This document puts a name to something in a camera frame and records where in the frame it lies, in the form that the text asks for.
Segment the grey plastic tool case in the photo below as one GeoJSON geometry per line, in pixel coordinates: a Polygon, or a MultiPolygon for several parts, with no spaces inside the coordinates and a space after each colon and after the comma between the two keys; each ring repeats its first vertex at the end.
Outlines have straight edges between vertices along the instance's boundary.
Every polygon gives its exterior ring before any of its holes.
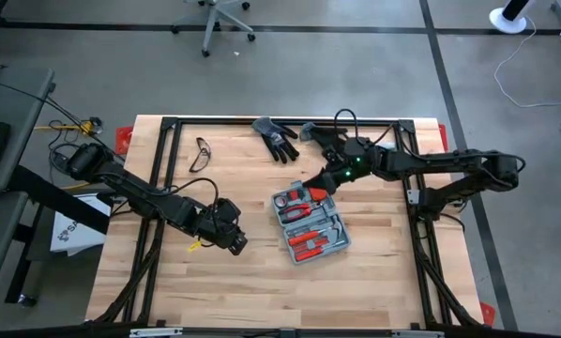
{"type": "Polygon", "coordinates": [[[342,220],[342,218],[340,216],[340,213],[336,209],[336,204],[329,194],[327,194],[327,198],[324,201],[321,201],[321,202],[325,203],[324,207],[315,210],[314,213],[310,217],[301,219],[301,220],[293,222],[293,223],[288,223],[288,224],[282,224],[281,223],[281,219],[280,219],[280,216],[279,216],[280,209],[277,208],[274,205],[273,198],[276,195],[279,195],[279,194],[285,194],[287,196],[288,191],[293,190],[293,189],[297,189],[297,188],[301,188],[301,189],[304,190],[305,198],[303,200],[289,201],[289,203],[286,207],[292,206],[292,205],[299,205],[299,204],[303,204],[303,203],[318,203],[318,202],[313,202],[311,200],[310,194],[308,192],[308,188],[304,188],[302,186],[301,181],[293,182],[289,189],[281,191],[281,192],[277,192],[277,193],[273,194],[272,197],[271,197],[272,209],[274,211],[275,216],[277,217],[277,220],[280,224],[280,227],[282,228],[281,238],[283,239],[283,241],[284,241],[284,243],[285,243],[285,245],[288,249],[288,252],[289,252],[289,255],[290,255],[290,258],[291,258],[293,264],[294,265],[303,265],[305,263],[309,263],[309,262],[314,261],[316,259],[328,256],[328,255],[331,255],[331,254],[335,254],[335,253],[338,253],[342,250],[347,249],[350,246],[352,240],[350,239],[350,235],[348,233],[348,230],[346,229],[346,225],[345,225],[344,221],[342,220]],[[288,239],[289,238],[296,237],[296,236],[302,235],[302,234],[310,232],[310,231],[327,228],[330,225],[332,225],[334,222],[339,222],[339,223],[342,224],[341,233],[339,233],[338,230],[330,230],[330,231],[323,232],[317,238],[308,240],[308,241],[303,242],[301,244],[298,244],[296,246],[291,247],[288,244],[288,239]],[[301,261],[301,262],[296,262],[295,261],[296,254],[307,250],[306,249],[307,242],[317,240],[319,238],[327,238],[329,240],[328,244],[333,244],[335,242],[342,241],[342,240],[344,240],[345,243],[342,246],[335,247],[335,248],[332,248],[332,249],[328,249],[324,253],[316,255],[315,257],[310,258],[308,260],[301,261]]]}

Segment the black diagonal bar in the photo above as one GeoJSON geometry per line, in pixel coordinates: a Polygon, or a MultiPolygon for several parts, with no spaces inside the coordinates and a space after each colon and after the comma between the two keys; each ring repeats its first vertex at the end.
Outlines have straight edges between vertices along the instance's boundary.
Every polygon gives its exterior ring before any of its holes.
{"type": "Polygon", "coordinates": [[[107,233],[109,217],[106,214],[21,165],[17,165],[13,170],[8,189],[15,192],[26,192],[32,200],[44,207],[59,212],[101,234],[107,233]]]}

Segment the black power adapter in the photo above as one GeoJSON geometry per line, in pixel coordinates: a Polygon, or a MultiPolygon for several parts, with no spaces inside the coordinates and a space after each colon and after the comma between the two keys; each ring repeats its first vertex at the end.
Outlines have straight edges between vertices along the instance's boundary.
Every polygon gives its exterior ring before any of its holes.
{"type": "Polygon", "coordinates": [[[50,154],[50,165],[60,173],[65,174],[68,167],[68,157],[59,152],[53,152],[50,154]]]}

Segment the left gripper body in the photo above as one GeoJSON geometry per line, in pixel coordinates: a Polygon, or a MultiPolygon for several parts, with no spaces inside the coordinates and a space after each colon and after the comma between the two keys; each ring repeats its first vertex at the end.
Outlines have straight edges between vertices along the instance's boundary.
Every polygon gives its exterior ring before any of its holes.
{"type": "Polygon", "coordinates": [[[243,234],[238,225],[240,209],[230,200],[220,198],[200,223],[200,240],[227,249],[237,234],[243,234]]]}

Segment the red handled screwdriver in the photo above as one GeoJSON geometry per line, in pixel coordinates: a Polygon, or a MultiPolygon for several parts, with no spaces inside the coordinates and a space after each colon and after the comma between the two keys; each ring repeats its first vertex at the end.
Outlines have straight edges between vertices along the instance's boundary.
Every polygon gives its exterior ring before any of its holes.
{"type": "Polygon", "coordinates": [[[326,244],[326,245],[323,245],[323,246],[315,247],[313,249],[297,253],[296,256],[295,256],[295,261],[296,262],[301,262],[301,261],[308,260],[310,258],[315,257],[316,255],[323,254],[328,249],[332,249],[332,248],[335,248],[335,247],[342,246],[344,243],[345,243],[345,241],[342,240],[342,241],[335,242],[333,244],[326,244]]]}

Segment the white cardboard box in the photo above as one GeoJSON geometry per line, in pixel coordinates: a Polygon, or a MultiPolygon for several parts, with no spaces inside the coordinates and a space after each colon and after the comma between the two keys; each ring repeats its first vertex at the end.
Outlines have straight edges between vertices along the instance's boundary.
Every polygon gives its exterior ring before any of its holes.
{"type": "Polygon", "coordinates": [[[73,256],[83,250],[103,245],[106,235],[64,216],[54,214],[53,231],[50,244],[51,253],[64,253],[73,256]]]}

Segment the red handled pliers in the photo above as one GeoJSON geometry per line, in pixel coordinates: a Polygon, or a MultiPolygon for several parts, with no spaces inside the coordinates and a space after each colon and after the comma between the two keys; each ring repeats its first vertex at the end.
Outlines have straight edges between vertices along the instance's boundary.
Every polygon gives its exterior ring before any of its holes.
{"type": "Polygon", "coordinates": [[[323,208],[324,202],[318,203],[303,203],[299,205],[292,205],[280,210],[280,222],[282,224],[293,223],[301,219],[310,217],[315,210],[323,208]]]}

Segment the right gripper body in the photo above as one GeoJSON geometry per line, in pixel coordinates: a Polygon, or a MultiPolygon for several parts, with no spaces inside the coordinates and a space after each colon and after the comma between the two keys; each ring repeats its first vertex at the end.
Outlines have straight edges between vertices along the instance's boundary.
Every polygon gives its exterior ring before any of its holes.
{"type": "Polygon", "coordinates": [[[351,166],[327,166],[325,170],[330,173],[330,182],[339,187],[343,183],[355,180],[354,169],[351,166]]]}

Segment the white round stand base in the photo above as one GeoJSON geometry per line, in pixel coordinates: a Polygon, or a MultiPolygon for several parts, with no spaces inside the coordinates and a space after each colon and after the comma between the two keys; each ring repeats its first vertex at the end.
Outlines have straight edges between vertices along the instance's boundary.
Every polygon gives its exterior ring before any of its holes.
{"type": "Polygon", "coordinates": [[[528,10],[537,0],[507,0],[500,8],[489,13],[489,21],[495,29],[505,34],[519,34],[527,27],[530,20],[528,10]]]}

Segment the silver bracket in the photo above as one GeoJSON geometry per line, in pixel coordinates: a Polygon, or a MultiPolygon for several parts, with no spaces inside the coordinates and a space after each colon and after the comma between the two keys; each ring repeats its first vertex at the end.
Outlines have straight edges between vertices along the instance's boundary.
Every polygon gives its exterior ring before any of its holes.
{"type": "Polygon", "coordinates": [[[179,338],[183,332],[182,328],[177,327],[139,328],[132,329],[129,332],[129,338],[179,338]]]}
{"type": "Polygon", "coordinates": [[[391,338],[445,338],[445,334],[433,330],[393,330],[391,338]]]}

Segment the red handled claw hammer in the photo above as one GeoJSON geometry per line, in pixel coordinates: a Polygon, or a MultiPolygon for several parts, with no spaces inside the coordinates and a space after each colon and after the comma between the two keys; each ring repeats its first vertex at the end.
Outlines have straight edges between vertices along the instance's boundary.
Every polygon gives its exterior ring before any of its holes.
{"type": "Polygon", "coordinates": [[[303,242],[306,242],[308,240],[317,238],[320,234],[322,234],[323,232],[326,231],[330,231],[330,230],[338,230],[339,233],[341,233],[342,231],[342,224],[339,222],[334,222],[332,225],[330,225],[327,228],[323,228],[320,230],[314,230],[314,231],[310,231],[307,233],[304,233],[302,235],[296,236],[296,237],[292,237],[288,239],[288,244],[293,247],[296,246],[298,244],[301,244],[303,242]]]}

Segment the black work glove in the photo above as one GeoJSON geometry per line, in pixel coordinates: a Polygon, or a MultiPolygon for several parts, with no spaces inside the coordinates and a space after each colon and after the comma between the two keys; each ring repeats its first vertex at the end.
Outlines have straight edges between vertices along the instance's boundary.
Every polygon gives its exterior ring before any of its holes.
{"type": "Polygon", "coordinates": [[[316,141],[321,147],[337,146],[340,142],[340,136],[346,136],[348,130],[346,128],[323,127],[313,122],[305,123],[300,130],[300,141],[316,141]]]}
{"type": "Polygon", "coordinates": [[[281,161],[286,164],[289,160],[295,161],[297,159],[299,152],[289,142],[289,138],[298,138],[293,130],[273,122],[269,116],[255,119],[251,126],[261,135],[274,161],[281,161]]]}

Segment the clear safety glasses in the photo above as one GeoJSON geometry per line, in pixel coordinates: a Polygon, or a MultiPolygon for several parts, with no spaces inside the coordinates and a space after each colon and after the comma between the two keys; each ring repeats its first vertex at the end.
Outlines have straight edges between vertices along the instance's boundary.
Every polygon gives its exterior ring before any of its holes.
{"type": "Polygon", "coordinates": [[[198,173],[204,170],[212,156],[211,146],[205,138],[197,137],[196,144],[198,146],[198,154],[190,165],[190,173],[198,173]]]}

